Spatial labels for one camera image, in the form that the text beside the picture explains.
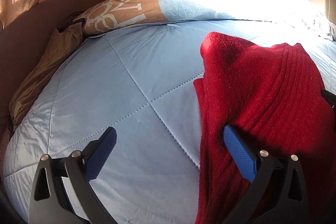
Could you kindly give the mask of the light blue quilted bedspread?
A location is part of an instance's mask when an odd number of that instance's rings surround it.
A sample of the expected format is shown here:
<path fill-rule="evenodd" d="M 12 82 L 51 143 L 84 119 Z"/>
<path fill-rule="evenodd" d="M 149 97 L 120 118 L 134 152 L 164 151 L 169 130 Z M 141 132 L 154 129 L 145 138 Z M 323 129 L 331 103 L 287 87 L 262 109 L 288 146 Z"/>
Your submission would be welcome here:
<path fill-rule="evenodd" d="M 216 20 L 122 28 L 87 39 L 53 75 L 7 146 L 3 182 L 29 218 L 42 155 L 67 157 L 116 130 L 98 149 L 89 182 L 118 223 L 193 223 L 201 122 L 193 86 L 209 32 L 257 45 L 301 44 L 335 91 L 335 42 L 270 22 Z"/>

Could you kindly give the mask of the tan crumpled blanket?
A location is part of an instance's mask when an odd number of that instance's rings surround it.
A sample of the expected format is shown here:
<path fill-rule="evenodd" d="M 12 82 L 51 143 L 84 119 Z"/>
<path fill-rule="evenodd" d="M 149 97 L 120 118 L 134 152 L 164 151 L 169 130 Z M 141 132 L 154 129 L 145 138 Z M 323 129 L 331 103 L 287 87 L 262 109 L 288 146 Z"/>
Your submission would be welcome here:
<path fill-rule="evenodd" d="M 16 129 L 58 67 L 83 41 L 83 20 L 77 20 L 64 31 L 54 30 L 41 59 L 23 80 L 9 103 L 10 118 Z"/>

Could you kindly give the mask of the red knitted sweater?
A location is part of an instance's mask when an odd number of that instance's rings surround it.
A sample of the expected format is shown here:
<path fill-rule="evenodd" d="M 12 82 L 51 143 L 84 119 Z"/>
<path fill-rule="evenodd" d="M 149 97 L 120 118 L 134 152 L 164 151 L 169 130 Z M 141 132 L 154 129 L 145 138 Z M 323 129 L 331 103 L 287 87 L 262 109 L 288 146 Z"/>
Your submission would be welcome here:
<path fill-rule="evenodd" d="M 205 73 L 194 81 L 202 119 L 197 223 L 221 223 L 249 188 L 224 145 L 232 125 L 251 147 L 297 155 L 316 218 L 335 193 L 335 114 L 300 44 L 269 48 L 210 32 L 201 44 Z"/>

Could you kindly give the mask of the blue and tan pillow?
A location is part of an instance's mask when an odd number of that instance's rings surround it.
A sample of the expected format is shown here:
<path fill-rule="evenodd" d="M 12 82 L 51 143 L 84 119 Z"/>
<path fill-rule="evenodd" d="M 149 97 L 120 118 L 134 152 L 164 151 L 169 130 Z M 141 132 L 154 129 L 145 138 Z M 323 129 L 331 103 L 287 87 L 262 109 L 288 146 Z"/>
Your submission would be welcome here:
<path fill-rule="evenodd" d="M 105 0 L 77 19 L 87 35 L 147 23 L 237 19 L 308 28 L 325 21 L 308 0 Z"/>

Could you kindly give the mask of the floral patterned pillow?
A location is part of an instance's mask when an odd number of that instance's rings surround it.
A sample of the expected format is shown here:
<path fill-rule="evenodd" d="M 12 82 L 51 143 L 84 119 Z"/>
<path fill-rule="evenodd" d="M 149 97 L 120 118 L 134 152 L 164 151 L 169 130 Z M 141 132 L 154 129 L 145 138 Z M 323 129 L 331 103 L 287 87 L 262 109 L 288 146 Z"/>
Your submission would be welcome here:
<path fill-rule="evenodd" d="M 335 24 L 322 13 L 309 13 L 302 21 L 304 26 L 317 36 L 335 42 Z"/>

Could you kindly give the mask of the brown headboard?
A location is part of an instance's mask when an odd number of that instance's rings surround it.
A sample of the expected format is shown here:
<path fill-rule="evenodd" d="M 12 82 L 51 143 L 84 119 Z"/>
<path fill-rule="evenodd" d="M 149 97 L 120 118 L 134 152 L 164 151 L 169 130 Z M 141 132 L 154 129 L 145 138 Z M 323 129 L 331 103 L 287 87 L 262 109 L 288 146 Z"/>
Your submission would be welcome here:
<path fill-rule="evenodd" d="M 102 1 L 45 0 L 1 31 L 1 135 L 8 125 L 11 97 L 41 59 L 52 32 L 74 12 Z"/>

